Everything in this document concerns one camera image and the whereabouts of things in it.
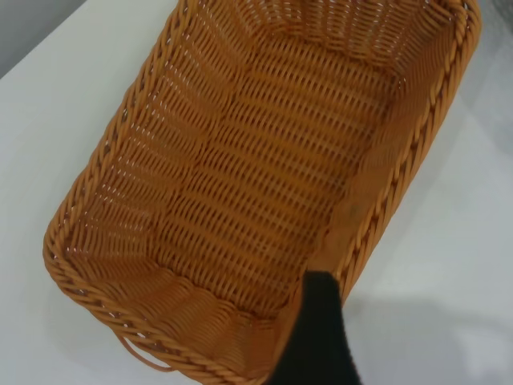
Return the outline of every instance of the woven basket bottom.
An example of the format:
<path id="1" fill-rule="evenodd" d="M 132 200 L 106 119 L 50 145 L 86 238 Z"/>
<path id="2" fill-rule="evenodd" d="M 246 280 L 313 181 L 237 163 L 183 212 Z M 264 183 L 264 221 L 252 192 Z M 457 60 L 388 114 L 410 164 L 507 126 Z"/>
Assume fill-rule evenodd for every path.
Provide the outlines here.
<path id="1" fill-rule="evenodd" d="M 67 257 L 119 304 L 112 317 L 126 311 L 188 351 L 257 378 L 272 365 L 274 320 L 383 122 L 394 77 L 275 36 L 227 87 L 230 97 L 194 134 L 172 119 L 148 118 L 132 130 L 127 146 L 143 144 L 157 160 L 152 168 L 123 156 L 113 164 Z M 156 94 L 149 109 L 161 106 Z M 162 166 L 166 151 L 182 157 Z M 95 253 L 84 246 L 91 239 Z M 166 351 L 140 347 L 160 358 Z M 187 359 L 175 366 L 187 370 Z"/>

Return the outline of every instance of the basket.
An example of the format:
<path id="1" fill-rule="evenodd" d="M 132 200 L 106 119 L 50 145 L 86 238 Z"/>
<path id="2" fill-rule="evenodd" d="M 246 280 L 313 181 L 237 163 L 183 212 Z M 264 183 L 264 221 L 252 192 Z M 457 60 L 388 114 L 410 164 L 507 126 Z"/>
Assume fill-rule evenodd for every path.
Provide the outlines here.
<path id="1" fill-rule="evenodd" d="M 310 258 L 347 297 L 480 28 L 475 0 L 179 0 L 48 227 L 51 277 L 161 370 L 263 383 Z"/>

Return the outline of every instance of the basket handle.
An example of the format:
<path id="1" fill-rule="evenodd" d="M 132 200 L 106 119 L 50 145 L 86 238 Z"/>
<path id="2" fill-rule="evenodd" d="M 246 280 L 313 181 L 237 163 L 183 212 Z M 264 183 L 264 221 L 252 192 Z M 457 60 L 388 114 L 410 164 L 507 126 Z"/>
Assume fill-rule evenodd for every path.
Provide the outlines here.
<path id="1" fill-rule="evenodd" d="M 153 363 L 152 361 L 145 359 L 142 355 L 137 353 L 133 347 L 131 347 L 127 340 L 124 337 L 121 337 L 120 335 L 117 335 L 115 333 L 115 336 L 118 338 L 118 340 L 121 342 L 121 344 L 124 346 L 125 349 L 128 350 L 128 353 L 136 357 L 141 363 L 145 363 L 150 368 L 155 369 L 156 371 L 163 371 L 165 373 L 168 373 L 170 371 L 174 371 L 172 367 L 162 367 L 160 365 L 157 365 L 156 363 Z"/>

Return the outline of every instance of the wicker basket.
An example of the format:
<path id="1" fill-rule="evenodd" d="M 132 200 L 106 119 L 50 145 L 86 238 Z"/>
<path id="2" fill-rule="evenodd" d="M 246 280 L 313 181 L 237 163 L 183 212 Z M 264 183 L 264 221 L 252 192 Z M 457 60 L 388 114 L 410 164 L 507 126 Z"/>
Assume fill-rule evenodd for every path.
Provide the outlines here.
<path id="1" fill-rule="evenodd" d="M 347 297 L 480 27 L 475 0 L 179 0 L 50 223 L 52 278 L 161 370 L 263 383 L 309 258 Z"/>

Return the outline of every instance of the rectangular basket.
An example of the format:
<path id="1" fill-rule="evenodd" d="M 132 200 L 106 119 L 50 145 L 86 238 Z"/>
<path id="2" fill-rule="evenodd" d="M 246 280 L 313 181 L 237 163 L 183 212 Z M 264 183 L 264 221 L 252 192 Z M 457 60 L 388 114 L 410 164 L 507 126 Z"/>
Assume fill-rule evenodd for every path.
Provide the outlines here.
<path id="1" fill-rule="evenodd" d="M 263 383 L 309 259 L 349 294 L 480 28 L 475 0 L 179 0 L 48 227 L 51 277 L 161 370 Z"/>

